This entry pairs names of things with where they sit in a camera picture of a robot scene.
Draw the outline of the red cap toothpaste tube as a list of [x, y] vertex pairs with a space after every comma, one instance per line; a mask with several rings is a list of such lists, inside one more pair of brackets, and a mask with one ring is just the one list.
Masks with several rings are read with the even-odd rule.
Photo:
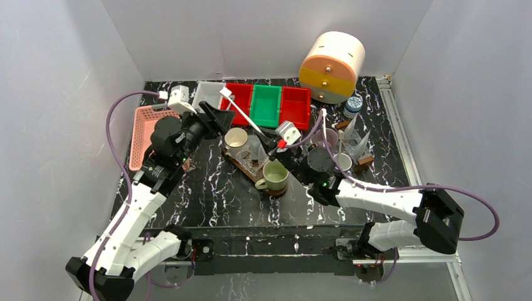
[[348, 139], [352, 136], [353, 132], [354, 132], [354, 128], [355, 128], [355, 123], [356, 123], [356, 119], [358, 118], [358, 114], [356, 114], [352, 119], [351, 121], [349, 122], [349, 124], [345, 127], [345, 129], [343, 130], [343, 138], [344, 139]]

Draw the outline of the clear wooden-ended toothbrush holder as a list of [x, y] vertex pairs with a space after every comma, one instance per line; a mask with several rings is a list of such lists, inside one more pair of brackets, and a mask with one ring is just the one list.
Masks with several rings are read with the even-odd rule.
[[[337, 134], [338, 134], [338, 130], [342, 130], [343, 131], [345, 129], [345, 127], [349, 124], [349, 122], [350, 121], [344, 121], [344, 122], [338, 123], [335, 126], [335, 129], [337, 130]], [[364, 152], [364, 154], [362, 156], [359, 157], [358, 154], [356, 153], [357, 145], [359, 144], [359, 142], [361, 141], [361, 139], [363, 137], [360, 136], [358, 134], [358, 132], [354, 129], [354, 132], [353, 132], [353, 134], [352, 134], [352, 136], [350, 138], [348, 138], [348, 139], [344, 139], [343, 138], [343, 150], [342, 150], [342, 153], [347, 154], [352, 159], [353, 165], [352, 165], [351, 169], [348, 170], [348, 171], [352, 171], [355, 174], [359, 174], [359, 173], [362, 173], [362, 172], [368, 170], [369, 169], [369, 165], [371, 163], [373, 163], [373, 161], [374, 161], [374, 157], [370, 154], [368, 143], [367, 143], [367, 146], [366, 146], [366, 150], [365, 150], [365, 152]], [[337, 144], [337, 146], [336, 146], [336, 148], [334, 150], [334, 155], [338, 153], [338, 147], [339, 146]]]

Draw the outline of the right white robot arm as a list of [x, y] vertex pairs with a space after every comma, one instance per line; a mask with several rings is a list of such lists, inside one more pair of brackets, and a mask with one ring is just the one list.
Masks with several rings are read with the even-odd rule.
[[259, 135], [270, 159], [277, 159], [323, 206], [359, 208], [395, 217], [389, 223], [366, 223], [356, 250], [377, 255], [400, 246], [422, 245], [438, 253], [457, 251], [464, 210], [438, 185], [393, 188], [345, 176], [322, 148], [307, 154], [273, 131]]

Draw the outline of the clear acrylic holder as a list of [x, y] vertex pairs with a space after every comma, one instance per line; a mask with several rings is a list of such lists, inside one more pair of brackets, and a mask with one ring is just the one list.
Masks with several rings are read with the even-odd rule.
[[250, 135], [243, 146], [230, 149], [230, 159], [253, 182], [263, 178], [263, 167], [269, 158], [256, 135]]

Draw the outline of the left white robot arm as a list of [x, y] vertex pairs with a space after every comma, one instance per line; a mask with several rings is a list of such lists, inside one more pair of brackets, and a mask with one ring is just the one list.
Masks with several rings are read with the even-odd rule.
[[72, 257], [65, 270], [94, 300], [127, 300], [138, 279], [160, 262], [184, 252], [191, 233], [171, 225], [151, 241], [134, 243], [155, 211], [183, 178], [183, 165], [202, 140], [225, 135], [235, 118], [207, 102], [199, 112], [158, 120], [141, 169], [128, 181], [127, 200], [104, 233], [83, 256]]

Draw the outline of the black cap toothpaste tube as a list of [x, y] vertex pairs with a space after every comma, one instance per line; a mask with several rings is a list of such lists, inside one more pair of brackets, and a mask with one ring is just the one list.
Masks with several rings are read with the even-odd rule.
[[267, 155], [265, 153], [265, 150], [263, 148], [263, 145], [260, 139], [256, 135], [248, 136], [248, 146], [249, 146], [250, 158], [252, 160], [256, 160], [259, 162], [266, 160]]

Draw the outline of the cream ceramic mug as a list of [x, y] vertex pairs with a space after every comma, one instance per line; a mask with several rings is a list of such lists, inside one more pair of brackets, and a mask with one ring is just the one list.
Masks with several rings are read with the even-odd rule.
[[223, 138], [229, 156], [235, 157], [248, 141], [248, 134], [242, 128], [231, 128]]

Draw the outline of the green ceramic mug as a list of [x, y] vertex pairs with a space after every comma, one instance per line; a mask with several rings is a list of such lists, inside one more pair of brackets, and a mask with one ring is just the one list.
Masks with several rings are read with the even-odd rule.
[[263, 166], [262, 178], [255, 183], [259, 190], [281, 191], [288, 183], [289, 171], [278, 161], [270, 161]]

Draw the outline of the white toothbrush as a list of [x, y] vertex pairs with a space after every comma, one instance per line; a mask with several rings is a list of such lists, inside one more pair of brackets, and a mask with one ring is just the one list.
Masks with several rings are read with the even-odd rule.
[[337, 163], [341, 166], [340, 169], [342, 169], [342, 163], [343, 163], [343, 154], [342, 154], [342, 150], [343, 150], [343, 138], [344, 138], [344, 132], [342, 130], [338, 130], [338, 138], [339, 138], [339, 141], [338, 141], [338, 154], [336, 156], [336, 159], [337, 159]]
[[327, 110], [325, 108], [321, 109], [321, 116], [322, 116], [322, 130], [325, 133], [326, 132], [326, 117], [327, 117]]
[[220, 95], [229, 101], [230, 106], [234, 107], [255, 131], [257, 131], [260, 135], [263, 135], [263, 132], [259, 126], [235, 103], [234, 99], [231, 98], [233, 95], [231, 90], [229, 90], [227, 87], [223, 87], [220, 90]]

